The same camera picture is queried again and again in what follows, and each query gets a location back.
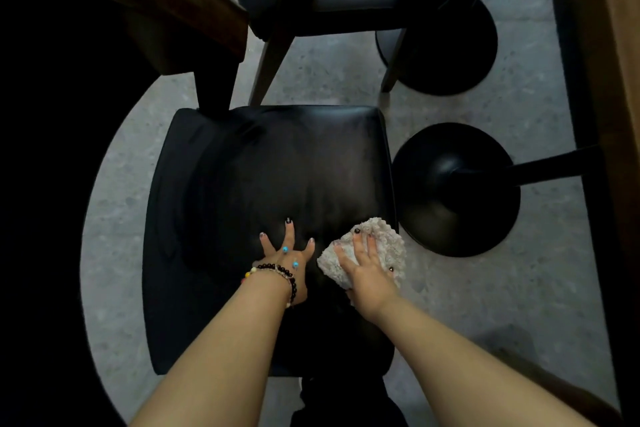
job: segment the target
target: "person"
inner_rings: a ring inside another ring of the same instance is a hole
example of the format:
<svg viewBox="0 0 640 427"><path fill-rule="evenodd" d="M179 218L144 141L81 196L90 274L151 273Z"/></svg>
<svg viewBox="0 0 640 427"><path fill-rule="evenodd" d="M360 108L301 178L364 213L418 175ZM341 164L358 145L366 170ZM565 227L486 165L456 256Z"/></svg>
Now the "person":
<svg viewBox="0 0 640 427"><path fill-rule="evenodd" d="M334 245L353 284L347 294L407 361L440 425L593 425L402 298L390 272L380 265L374 238L362 235L356 230L353 237L357 264ZM315 250L313 239L302 251L292 249L294 224L289 219L279 250L265 234L260 242L264 259L253 264L236 293L176 361L140 408L133 427L258 425L278 328L287 305L307 298L305 267ZM264 264L281 269L259 268ZM381 378L359 385L336 378L304 379L301 397L305 407L294 413L292 426L406 425Z"/></svg>

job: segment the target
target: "person's left hand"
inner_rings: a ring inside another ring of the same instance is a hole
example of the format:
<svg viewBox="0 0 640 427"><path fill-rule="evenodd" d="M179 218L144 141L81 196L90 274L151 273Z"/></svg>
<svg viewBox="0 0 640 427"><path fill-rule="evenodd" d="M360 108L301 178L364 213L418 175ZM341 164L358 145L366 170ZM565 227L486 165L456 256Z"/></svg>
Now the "person's left hand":
<svg viewBox="0 0 640 427"><path fill-rule="evenodd" d="M311 238L307 243L307 247L299 252L293 250L293 245L296 241L295 229L293 227L293 221L289 218L285 221L285 234L284 241L279 250L276 251L275 247L269 241L269 237L265 233L260 234L260 243L262 243L262 250L264 251L264 258L253 262L253 266L257 267L260 264L275 264L280 265L293 274L296 279L296 286L298 292L296 298L291 304L296 305L300 302L307 300L307 285L305 284L305 270L307 262L313 257L316 251L316 241Z"/></svg>

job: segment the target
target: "towel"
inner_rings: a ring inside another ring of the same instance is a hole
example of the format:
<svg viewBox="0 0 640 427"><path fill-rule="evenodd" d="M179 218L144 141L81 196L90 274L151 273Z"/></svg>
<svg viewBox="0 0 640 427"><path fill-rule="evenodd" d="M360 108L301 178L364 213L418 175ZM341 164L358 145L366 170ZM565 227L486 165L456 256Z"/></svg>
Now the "towel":
<svg viewBox="0 0 640 427"><path fill-rule="evenodd" d="M360 229L363 237L373 235L376 239L376 247L378 248L378 256L380 257L380 265L383 269L388 270L393 267L394 281L396 286L400 286L400 282L404 278L404 260L406 258L406 250L404 249L404 240L391 228L385 220L381 218L371 218L364 223L355 225L351 231L344 234L337 242L342 246L344 253L356 265L358 261L353 253L353 230ZM367 241L363 240L364 249L367 250ZM348 275L340 267L338 257L333 251L333 244L329 245L317 260L318 267L327 277L331 277L336 284L343 289L351 288L351 280Z"/></svg>

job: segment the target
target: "floor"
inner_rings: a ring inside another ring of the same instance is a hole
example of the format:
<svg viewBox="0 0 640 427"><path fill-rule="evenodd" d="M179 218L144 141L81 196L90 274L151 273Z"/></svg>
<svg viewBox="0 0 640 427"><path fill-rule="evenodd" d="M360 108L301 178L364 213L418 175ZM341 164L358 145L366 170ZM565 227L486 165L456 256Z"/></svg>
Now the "floor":
<svg viewBox="0 0 640 427"><path fill-rule="evenodd" d="M500 47L485 81L437 98L401 84L378 88L384 66L373 33L298 38L264 103L378 105L392 155L430 124L487 131L515 162L574 148L551 0L484 0ZM233 107L246 105L263 43L250 34ZM81 265L86 327L112 402L130 420L160 381L151 368L141 302L141 250L149 186L173 113L196 107L193 75L161 78L131 111L104 158L84 226ZM530 185L509 237L471 259L430 253L404 235L402 293L487 348L508 346L618 405L589 228L578 178ZM396 353L385 377L409 425L437 425ZM269 379L260 425L288 425L301 407L295 378Z"/></svg>

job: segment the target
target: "person's right arm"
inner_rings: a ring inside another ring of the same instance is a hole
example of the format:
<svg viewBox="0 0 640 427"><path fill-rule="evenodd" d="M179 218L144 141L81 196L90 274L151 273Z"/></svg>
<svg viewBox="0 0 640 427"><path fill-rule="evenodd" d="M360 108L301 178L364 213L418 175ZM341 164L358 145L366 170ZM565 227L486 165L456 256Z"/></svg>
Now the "person's right arm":
<svg viewBox="0 0 640 427"><path fill-rule="evenodd" d="M362 316L396 345L444 427L592 426L546 390L400 297L372 237L353 243L359 266L335 247Z"/></svg>

